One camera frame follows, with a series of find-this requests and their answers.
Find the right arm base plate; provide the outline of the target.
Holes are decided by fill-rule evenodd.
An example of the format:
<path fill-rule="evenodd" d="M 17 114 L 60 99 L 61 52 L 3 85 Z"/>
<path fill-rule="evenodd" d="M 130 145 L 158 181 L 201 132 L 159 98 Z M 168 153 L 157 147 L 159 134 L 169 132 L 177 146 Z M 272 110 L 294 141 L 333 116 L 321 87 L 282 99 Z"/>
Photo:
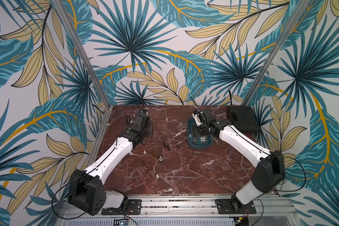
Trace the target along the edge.
<path fill-rule="evenodd" d="M 251 201 L 248 204 L 241 204 L 236 199 L 216 199 L 215 204 L 219 214 L 256 214 L 256 209 Z"/>

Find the teal plastic storage box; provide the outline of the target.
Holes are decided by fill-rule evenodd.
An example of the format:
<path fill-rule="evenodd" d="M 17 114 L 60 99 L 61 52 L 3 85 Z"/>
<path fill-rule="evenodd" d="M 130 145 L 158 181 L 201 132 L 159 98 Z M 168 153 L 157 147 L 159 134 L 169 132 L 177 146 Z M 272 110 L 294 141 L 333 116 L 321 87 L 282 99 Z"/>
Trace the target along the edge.
<path fill-rule="evenodd" d="M 194 118 L 187 121 L 187 141 L 193 149 L 207 149 L 212 145 L 212 135 L 201 135 L 197 130 Z"/>

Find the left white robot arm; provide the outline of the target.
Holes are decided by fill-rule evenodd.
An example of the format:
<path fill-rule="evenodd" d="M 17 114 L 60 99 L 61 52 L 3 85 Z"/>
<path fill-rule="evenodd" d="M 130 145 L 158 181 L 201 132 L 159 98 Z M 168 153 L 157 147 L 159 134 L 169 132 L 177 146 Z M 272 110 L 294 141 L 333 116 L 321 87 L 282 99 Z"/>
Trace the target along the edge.
<path fill-rule="evenodd" d="M 140 110 L 100 158 L 84 170 L 77 169 L 72 173 L 67 202 L 91 216 L 103 208 L 126 210 L 125 195 L 117 191 L 107 192 L 105 182 L 120 161 L 141 144 L 145 137 L 152 135 L 150 116 L 147 110 Z"/>

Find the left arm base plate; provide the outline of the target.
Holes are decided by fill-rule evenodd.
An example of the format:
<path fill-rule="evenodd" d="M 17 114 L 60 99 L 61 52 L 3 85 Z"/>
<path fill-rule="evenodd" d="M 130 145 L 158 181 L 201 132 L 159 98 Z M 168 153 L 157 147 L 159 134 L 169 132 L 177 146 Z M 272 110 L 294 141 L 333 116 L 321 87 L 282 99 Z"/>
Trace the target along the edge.
<path fill-rule="evenodd" d="M 141 214 L 142 200 L 125 199 L 119 208 L 103 208 L 102 215 L 137 216 Z"/>

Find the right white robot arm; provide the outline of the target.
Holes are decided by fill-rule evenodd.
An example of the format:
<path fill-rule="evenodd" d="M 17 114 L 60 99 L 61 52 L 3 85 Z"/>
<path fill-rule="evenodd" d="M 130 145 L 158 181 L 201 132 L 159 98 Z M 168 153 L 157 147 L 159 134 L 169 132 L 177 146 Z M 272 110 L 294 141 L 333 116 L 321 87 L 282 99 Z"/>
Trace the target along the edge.
<path fill-rule="evenodd" d="M 285 179 L 284 156 L 281 152 L 262 147 L 227 120 L 217 120 L 210 109 L 194 110 L 192 118 L 197 137 L 212 135 L 221 139 L 241 153 L 255 168 L 250 181 L 230 199 L 235 211 L 269 193 Z"/>

